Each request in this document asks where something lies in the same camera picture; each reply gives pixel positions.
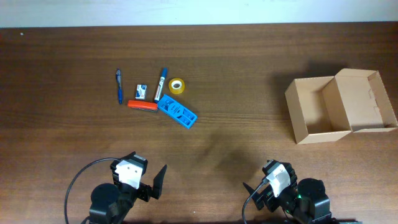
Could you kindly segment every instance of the wooden table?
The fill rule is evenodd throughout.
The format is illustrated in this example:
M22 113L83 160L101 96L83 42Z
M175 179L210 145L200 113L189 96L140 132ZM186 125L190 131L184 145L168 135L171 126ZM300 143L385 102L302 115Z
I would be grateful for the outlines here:
M398 110L398 24L81 27L0 30L0 222L64 223L73 176L102 157L132 151L149 160L143 182L169 166L160 200L138 200L126 221L236 222L267 159L290 162L299 179L325 183L336 218L396 222L398 131L349 134L296 145L284 91L294 78L342 68L379 70ZM187 130L163 112L119 105L160 69L184 79L172 95L198 115ZM77 180L71 223L88 215L90 193L111 181L110 162ZM258 212L248 219L282 217Z

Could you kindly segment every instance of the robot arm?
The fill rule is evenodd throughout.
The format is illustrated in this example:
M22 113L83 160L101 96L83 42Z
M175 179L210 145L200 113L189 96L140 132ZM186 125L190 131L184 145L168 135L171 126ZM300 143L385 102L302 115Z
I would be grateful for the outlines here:
M344 223L331 217L330 199L322 180L307 178L297 184L292 165L274 160L269 161L262 171L266 175L264 179L270 184L261 193L243 183L258 210L264 205L271 212L281 207L300 224Z
M67 202L70 189L77 177L90 166L112 160L111 170L113 184L101 184L91 193L90 216L82 223L89 224L120 224L127 213L134 206L137 198L148 202L151 197L159 199L162 195L162 186L167 165L164 165L154 178L153 187L141 183L141 177L145 174L148 161L133 152L123 158L104 158L94 161L84 168L73 178L69 185L64 203L65 222L69 224L67 216Z

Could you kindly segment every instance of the blue pen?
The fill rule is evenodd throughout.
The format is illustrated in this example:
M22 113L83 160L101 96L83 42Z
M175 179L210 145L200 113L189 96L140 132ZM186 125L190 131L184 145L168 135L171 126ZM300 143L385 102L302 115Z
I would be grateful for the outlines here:
M159 81L159 86L157 86L157 90L156 90L156 94L155 94L155 103L159 102L159 100L160 100L160 95L162 94L163 83L164 83L164 80L166 79L166 76L167 76L167 68L163 68L162 76Z
M122 91L122 71L120 69L116 70L116 81L118 83L118 97L119 97L119 104L123 103L123 91Z

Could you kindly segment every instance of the yellow tape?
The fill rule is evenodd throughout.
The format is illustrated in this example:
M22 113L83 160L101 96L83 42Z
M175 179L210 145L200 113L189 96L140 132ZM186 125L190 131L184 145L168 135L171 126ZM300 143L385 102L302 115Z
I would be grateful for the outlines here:
M180 94L185 89L185 83L181 78L173 78L169 82L169 89L173 94Z

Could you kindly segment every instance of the cardboard box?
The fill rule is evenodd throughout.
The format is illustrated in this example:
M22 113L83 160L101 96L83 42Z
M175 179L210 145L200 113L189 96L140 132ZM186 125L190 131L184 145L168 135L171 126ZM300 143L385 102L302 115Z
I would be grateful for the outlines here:
M298 78L285 96L297 144L398 127L377 71L342 69L334 77Z

